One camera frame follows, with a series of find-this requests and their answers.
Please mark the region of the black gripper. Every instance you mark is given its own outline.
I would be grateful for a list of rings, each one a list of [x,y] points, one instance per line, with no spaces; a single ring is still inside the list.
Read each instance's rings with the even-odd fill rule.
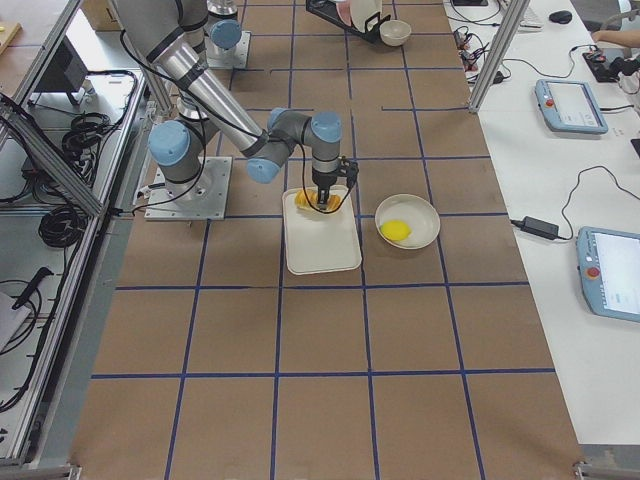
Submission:
[[[337,182],[337,174],[335,172],[320,172],[316,169],[312,170],[312,181],[316,185],[316,206],[322,208],[325,213],[330,212],[333,207],[333,195],[330,188]]]

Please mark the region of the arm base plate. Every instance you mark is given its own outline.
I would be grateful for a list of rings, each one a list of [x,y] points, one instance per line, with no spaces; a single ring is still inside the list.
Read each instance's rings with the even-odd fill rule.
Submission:
[[[208,66],[217,70],[247,68],[251,33],[242,31],[238,42],[229,49],[217,45],[209,35],[205,36],[206,59]]]
[[[204,170],[198,181],[174,184],[156,168],[155,182],[163,186],[150,192],[150,207],[144,218],[149,221],[223,220],[232,172],[233,159],[228,156],[200,157]]]

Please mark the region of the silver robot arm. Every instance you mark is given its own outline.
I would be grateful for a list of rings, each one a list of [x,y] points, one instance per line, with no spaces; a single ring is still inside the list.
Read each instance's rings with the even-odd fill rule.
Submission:
[[[278,108],[267,128],[261,128],[210,70],[206,46],[231,50],[242,38],[233,2],[131,0],[113,5],[131,45],[204,109],[244,154],[255,181],[271,182],[294,148],[305,145],[313,156],[317,189],[303,190],[304,201],[322,212],[339,208],[330,189],[346,168],[340,157],[340,117],[334,112],[309,116]]]
[[[206,31],[212,44],[222,50],[233,49],[241,40],[238,8],[233,0],[208,0]]]

